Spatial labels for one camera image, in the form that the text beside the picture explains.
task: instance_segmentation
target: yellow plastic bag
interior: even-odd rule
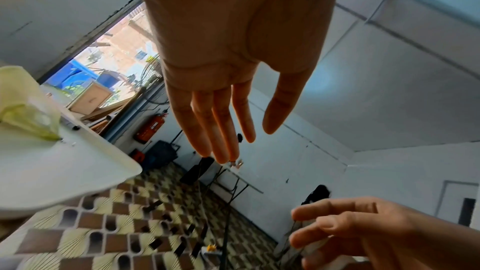
[[[21,66],[0,67],[0,122],[46,140],[60,140],[60,110]]]

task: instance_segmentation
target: palm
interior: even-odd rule
[[[263,127],[273,133],[313,72],[335,0],[145,0],[173,112],[197,151],[220,163],[239,155],[230,99],[245,138],[260,61],[280,72]]]

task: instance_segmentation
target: hand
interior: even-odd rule
[[[335,0],[145,0],[171,108],[191,145],[235,161],[256,137],[248,95],[260,61],[280,72],[263,129],[275,132],[317,65]]]
[[[480,231],[375,197],[323,199],[292,211],[294,221],[316,219],[290,236],[295,248],[329,237],[302,260],[320,269],[340,255],[368,257],[348,270],[477,269]]]

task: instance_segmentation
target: red fire extinguisher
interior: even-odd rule
[[[141,144],[148,143],[152,136],[154,136],[160,127],[165,123],[164,117],[166,116],[166,113],[152,116],[140,127],[137,133],[133,136],[133,139]]]

